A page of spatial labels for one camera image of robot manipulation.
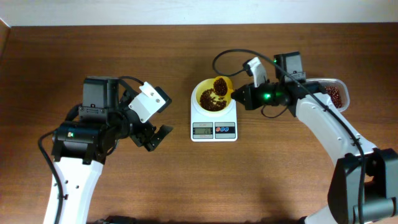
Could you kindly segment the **orange plastic measuring scoop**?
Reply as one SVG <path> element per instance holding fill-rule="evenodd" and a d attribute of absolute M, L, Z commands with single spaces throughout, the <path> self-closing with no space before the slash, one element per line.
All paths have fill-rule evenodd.
<path fill-rule="evenodd" d="M 225 76 L 216 77 L 213 82 L 215 94 L 223 100 L 229 101 L 233 92 L 233 84 L 230 78 Z"/>

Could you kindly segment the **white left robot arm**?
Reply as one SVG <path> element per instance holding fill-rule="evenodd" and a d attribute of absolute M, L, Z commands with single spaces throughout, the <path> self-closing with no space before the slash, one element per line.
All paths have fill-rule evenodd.
<path fill-rule="evenodd" d="M 171 104 L 166 92 L 141 80 L 135 91 L 127 79 L 86 77 L 82 103 L 57 129 L 39 138 L 39 149 L 52 172 L 44 223 L 86 223 L 106 158 L 119 141 L 131 138 L 151 152 L 173 130 L 167 125 L 156 128 L 149 121 Z"/>

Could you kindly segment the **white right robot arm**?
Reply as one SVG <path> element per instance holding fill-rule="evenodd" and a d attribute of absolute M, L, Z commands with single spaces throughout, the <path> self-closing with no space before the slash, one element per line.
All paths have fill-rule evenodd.
<path fill-rule="evenodd" d="M 269 59 L 259 53 L 243 65 L 254 83 L 232 98 L 246 110 L 284 106 L 306 125 L 335 170 L 328 204 L 299 223 L 373 223 L 397 216 L 397 153 L 379 149 L 350 125 L 327 93 L 333 78 L 307 80 L 298 52 Z"/>

